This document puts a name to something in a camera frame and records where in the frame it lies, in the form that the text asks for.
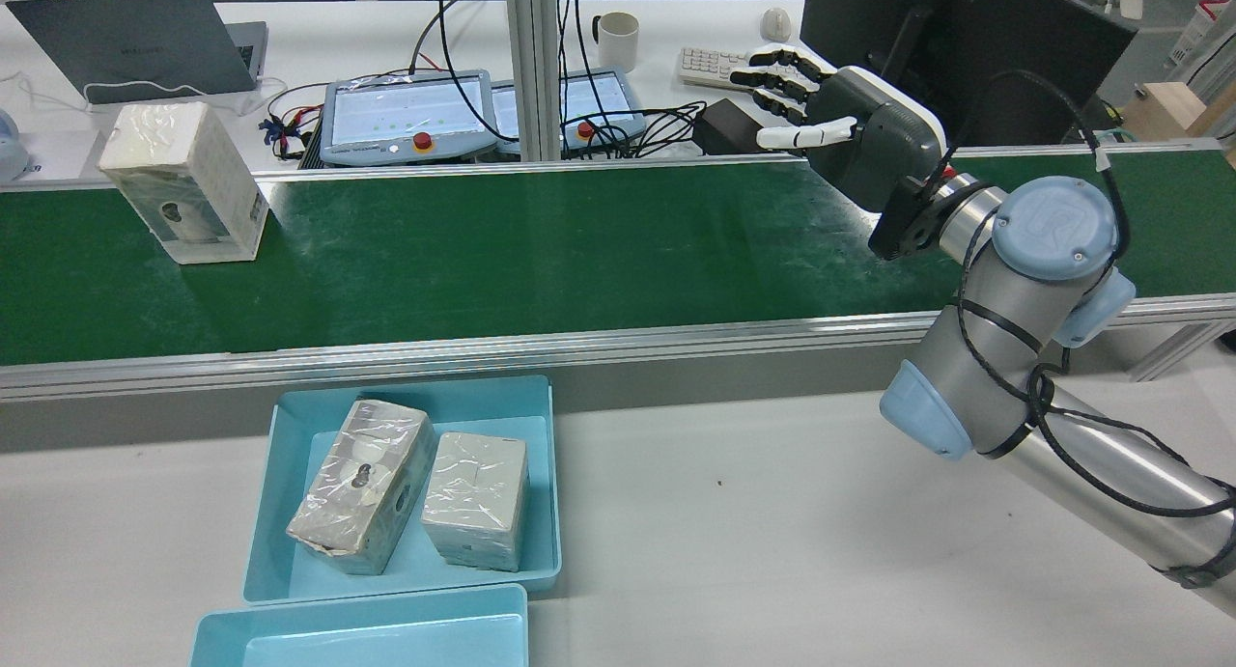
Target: black power adapter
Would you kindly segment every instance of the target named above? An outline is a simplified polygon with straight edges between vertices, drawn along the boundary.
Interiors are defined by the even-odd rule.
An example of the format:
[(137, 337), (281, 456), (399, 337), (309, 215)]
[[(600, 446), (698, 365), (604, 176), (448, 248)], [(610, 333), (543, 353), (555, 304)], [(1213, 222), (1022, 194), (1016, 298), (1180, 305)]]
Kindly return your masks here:
[(738, 156), (745, 152), (765, 152), (755, 145), (760, 122), (743, 112), (728, 99), (708, 105), (696, 117), (691, 140), (702, 148), (705, 156)]

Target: laptop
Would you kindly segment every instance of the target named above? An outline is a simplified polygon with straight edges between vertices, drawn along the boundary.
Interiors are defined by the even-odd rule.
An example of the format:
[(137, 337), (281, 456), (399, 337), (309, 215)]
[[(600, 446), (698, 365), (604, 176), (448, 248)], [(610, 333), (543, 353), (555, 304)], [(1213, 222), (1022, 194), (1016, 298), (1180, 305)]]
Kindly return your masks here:
[(224, 25), (211, 0), (15, 0), (9, 11), (89, 104), (252, 90), (266, 23)]

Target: monitor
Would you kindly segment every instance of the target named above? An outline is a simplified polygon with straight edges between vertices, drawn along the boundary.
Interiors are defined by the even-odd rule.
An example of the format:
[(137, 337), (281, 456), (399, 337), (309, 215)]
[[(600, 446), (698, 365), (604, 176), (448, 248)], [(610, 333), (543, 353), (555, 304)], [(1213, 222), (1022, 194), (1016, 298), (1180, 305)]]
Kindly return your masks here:
[(441, 73), (331, 83), (321, 109), (321, 161), (393, 166), (493, 148), (498, 138), (486, 127), (494, 125), (489, 74), (460, 70), (456, 77), (459, 86)]
[[(592, 94), (592, 85), (597, 88), (596, 95)], [(601, 96), (599, 105), (597, 104), (597, 95)], [(604, 143), (613, 143), (613, 140), (624, 140), (623, 135), (627, 135), (627, 138), (634, 138), (634, 136), (644, 133), (646, 126), (644, 116), (635, 112), (639, 109), (639, 104), (635, 100), (634, 91), (630, 90), (630, 84), (627, 83), (627, 74), (623, 73), (622, 68), (607, 65), (606, 68), (592, 69), (591, 80), (586, 70), (569, 73), (560, 82), (559, 99), (566, 116), (565, 121), (562, 121), (566, 131), (566, 138), (562, 140), (562, 149), (566, 149), (566, 152), (587, 148), (588, 145), (602, 147)], [(606, 125), (606, 117), (597, 117), (597, 112), (601, 112), (602, 109), (604, 112), (609, 112), (607, 114), (609, 126), (616, 127), (614, 130), (606, 131), (606, 135), (612, 135), (614, 138), (607, 140), (604, 136), (593, 136), (590, 142), (586, 136), (580, 135), (578, 125), (585, 117), (591, 117), (590, 121), (593, 125)], [(515, 86), (512, 82), (494, 83), (493, 110), (498, 117), (499, 133), (518, 138), (519, 121), (515, 114)], [(518, 153), (519, 143), (499, 143), (498, 152)]]
[[(880, 74), (957, 140), (994, 74), (1032, 70), (1082, 105), (1135, 32), (1079, 0), (805, 0), (801, 38), (832, 64)], [(1027, 82), (990, 94), (962, 145), (1060, 143), (1072, 126), (1068, 109)]]

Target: white box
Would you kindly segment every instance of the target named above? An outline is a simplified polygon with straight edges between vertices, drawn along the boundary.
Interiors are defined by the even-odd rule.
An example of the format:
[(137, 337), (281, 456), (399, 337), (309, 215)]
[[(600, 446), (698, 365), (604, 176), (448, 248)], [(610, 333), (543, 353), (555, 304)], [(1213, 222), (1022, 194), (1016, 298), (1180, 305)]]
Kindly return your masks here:
[(103, 170), (177, 263), (251, 262), (268, 205), (208, 104), (129, 104)]
[(528, 443), (442, 434), (420, 524), (447, 563), (518, 571)]
[(345, 573), (381, 574), (425, 485), (433, 441), (428, 413), (356, 400), (288, 536)]

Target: robot finger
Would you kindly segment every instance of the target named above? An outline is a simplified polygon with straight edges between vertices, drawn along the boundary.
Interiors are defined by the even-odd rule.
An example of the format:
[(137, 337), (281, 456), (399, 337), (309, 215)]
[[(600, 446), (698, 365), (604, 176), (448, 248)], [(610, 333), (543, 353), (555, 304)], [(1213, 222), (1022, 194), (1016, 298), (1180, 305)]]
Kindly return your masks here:
[(786, 46), (786, 43), (772, 42), (756, 47), (748, 54), (747, 64), (751, 65), (794, 65), (808, 82), (821, 83), (837, 73), (837, 68), (827, 61), (821, 59), (815, 52), (806, 47)]
[(734, 68), (729, 72), (729, 83), (747, 88), (766, 88), (780, 90), (795, 103), (807, 103), (813, 91), (819, 90), (815, 83), (800, 78), (786, 78), (780, 73), (769, 73), (763, 68)]
[(800, 126), (807, 121), (806, 114), (802, 112), (802, 105), (784, 95), (776, 95), (772, 90), (755, 88), (751, 90), (751, 99), (756, 107), (765, 110), (765, 112), (772, 112), (777, 117), (785, 117), (785, 121), (791, 122), (791, 125)]
[(855, 117), (840, 117), (823, 125), (769, 126), (755, 133), (755, 143), (769, 149), (821, 148), (848, 142), (857, 125)]

